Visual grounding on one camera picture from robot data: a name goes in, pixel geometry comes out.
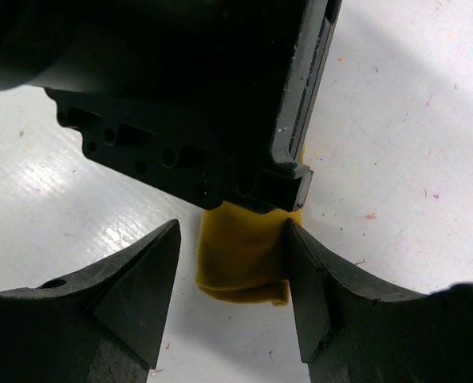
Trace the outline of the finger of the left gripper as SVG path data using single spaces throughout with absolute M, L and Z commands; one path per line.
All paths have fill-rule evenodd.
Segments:
M 340 1 L 306 1 L 303 7 L 270 147 L 270 205 L 282 210 L 302 207 L 312 180 L 300 156 L 340 9 Z

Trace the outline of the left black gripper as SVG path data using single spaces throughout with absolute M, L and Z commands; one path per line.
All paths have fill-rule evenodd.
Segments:
M 299 22 L 297 1 L 0 1 L 0 91 L 44 89 L 87 158 L 198 207 L 294 211 Z

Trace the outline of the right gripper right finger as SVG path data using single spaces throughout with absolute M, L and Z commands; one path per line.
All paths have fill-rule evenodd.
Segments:
M 313 382 L 473 382 L 473 282 L 420 294 L 336 255 L 294 222 L 286 273 Z

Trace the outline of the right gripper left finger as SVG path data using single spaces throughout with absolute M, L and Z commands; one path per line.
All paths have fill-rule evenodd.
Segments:
M 0 291 L 0 382 L 145 382 L 158 361 L 179 222 L 36 288 Z

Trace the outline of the yellow sock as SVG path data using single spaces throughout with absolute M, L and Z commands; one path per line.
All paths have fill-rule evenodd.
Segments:
M 195 284 L 204 294 L 236 304 L 289 304 L 282 232 L 303 224 L 302 210 L 259 214 L 225 202 L 202 214 Z

